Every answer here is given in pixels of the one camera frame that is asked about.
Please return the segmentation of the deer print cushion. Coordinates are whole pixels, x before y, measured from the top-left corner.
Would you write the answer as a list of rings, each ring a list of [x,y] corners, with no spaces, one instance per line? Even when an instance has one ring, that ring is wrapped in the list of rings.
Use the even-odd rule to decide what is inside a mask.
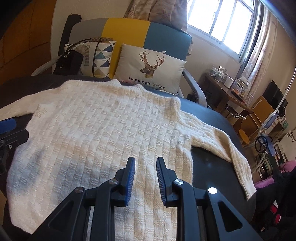
[[[162,52],[122,44],[114,78],[177,94],[185,64]]]

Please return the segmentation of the black handbag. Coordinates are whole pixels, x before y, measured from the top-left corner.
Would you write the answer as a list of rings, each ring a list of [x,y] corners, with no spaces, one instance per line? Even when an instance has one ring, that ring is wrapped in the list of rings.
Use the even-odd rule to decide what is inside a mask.
[[[53,74],[93,75],[94,55],[100,40],[85,39],[74,44],[66,44],[64,53],[58,58]]]

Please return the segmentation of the red patterned cloth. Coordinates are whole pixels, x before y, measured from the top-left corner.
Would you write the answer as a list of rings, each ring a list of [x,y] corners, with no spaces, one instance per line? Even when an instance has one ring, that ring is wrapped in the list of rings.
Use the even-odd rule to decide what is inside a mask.
[[[123,85],[123,86],[134,86],[134,85],[136,85],[136,83],[134,83],[134,82],[132,82],[132,83],[130,83],[130,82],[126,82],[126,81],[119,81],[120,83],[121,83],[121,85]]]

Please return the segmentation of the black monitor screen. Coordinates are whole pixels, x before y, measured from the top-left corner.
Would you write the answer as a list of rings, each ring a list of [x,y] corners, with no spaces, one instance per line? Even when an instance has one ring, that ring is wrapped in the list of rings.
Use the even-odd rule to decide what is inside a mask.
[[[266,101],[273,107],[273,109],[276,109],[277,106],[279,105],[280,101],[283,98],[283,93],[281,90],[278,88],[276,83],[272,80],[269,85],[267,86],[266,90],[264,91],[262,95]],[[283,118],[286,114],[285,108],[287,107],[288,102],[286,99],[283,100],[281,103],[281,106],[279,107],[278,115]]]

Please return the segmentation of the geometric triangle pattern cushion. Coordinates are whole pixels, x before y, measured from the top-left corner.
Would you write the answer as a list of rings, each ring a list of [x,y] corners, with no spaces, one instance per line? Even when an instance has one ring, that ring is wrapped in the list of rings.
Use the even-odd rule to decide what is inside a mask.
[[[112,52],[116,41],[103,39],[85,40],[75,44],[65,44],[64,50],[74,50],[83,55],[78,75],[109,78]]]

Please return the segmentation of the wooden side table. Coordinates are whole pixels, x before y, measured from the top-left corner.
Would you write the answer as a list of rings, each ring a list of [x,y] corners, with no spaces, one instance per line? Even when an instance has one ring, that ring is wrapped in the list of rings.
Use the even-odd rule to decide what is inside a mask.
[[[217,89],[218,92],[222,95],[222,100],[219,102],[216,111],[221,113],[226,104],[230,101],[233,104],[243,108],[244,110],[248,111],[249,113],[253,113],[253,110],[248,107],[243,101],[239,101],[235,95],[231,93],[231,90],[224,86],[223,83],[217,82],[214,77],[212,77],[209,73],[204,73],[205,81],[204,83],[212,83]]]

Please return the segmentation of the cream knitted sweater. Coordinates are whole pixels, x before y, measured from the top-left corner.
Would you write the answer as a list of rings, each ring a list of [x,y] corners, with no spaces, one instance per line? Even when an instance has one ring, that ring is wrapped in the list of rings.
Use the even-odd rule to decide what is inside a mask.
[[[156,160],[193,180],[192,147],[231,162],[247,198],[256,192],[251,169],[225,132],[181,110],[176,97],[141,85],[69,80],[1,109],[1,119],[31,113],[28,141],[17,147],[6,180],[14,226],[33,233],[75,188],[94,188],[136,160],[132,196],[117,208],[117,240],[173,240],[177,210],[165,208]]]

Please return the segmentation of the floral curtain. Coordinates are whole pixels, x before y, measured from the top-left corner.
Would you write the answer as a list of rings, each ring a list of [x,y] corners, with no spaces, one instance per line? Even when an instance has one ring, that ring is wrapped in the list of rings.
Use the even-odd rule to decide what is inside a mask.
[[[186,0],[132,0],[125,12],[125,18],[138,19],[166,25],[186,31]]]

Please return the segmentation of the wooden chair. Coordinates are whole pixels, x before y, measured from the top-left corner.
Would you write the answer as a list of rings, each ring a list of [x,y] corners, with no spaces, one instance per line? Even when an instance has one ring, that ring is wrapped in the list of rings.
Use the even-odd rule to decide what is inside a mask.
[[[239,118],[233,125],[241,144],[247,146],[251,144],[258,135],[263,133],[266,128],[263,124],[269,116],[274,112],[273,107],[268,101],[260,96],[251,108],[252,112],[243,110],[241,115],[245,118]]]

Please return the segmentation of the black rolled mat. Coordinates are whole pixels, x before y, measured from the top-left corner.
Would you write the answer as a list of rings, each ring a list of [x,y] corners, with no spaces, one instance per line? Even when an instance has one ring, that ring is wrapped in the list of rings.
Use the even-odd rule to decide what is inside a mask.
[[[67,20],[62,32],[61,40],[60,40],[59,51],[58,51],[59,56],[63,54],[65,44],[68,44],[69,42],[69,38],[70,38],[70,34],[73,26],[81,22],[81,19],[82,19],[81,15],[77,15],[77,14],[72,14],[67,17]]]

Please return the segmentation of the grey yellow blue sofa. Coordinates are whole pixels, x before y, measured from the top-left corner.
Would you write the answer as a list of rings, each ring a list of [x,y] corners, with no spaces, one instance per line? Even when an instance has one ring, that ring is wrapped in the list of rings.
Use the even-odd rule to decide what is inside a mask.
[[[109,78],[104,78],[104,80],[114,78],[122,44],[162,52],[180,60],[186,60],[190,45],[192,44],[192,37],[184,31],[154,22],[123,18],[81,20],[81,22],[73,26],[68,44],[74,44],[90,38],[116,41],[111,56]],[[54,70],[60,56],[58,55],[55,59],[36,69],[34,75],[39,75],[49,68]],[[207,101],[204,92],[185,67],[182,72],[182,78],[191,87],[196,102],[206,106]],[[183,95],[180,87],[178,93],[174,95]]]

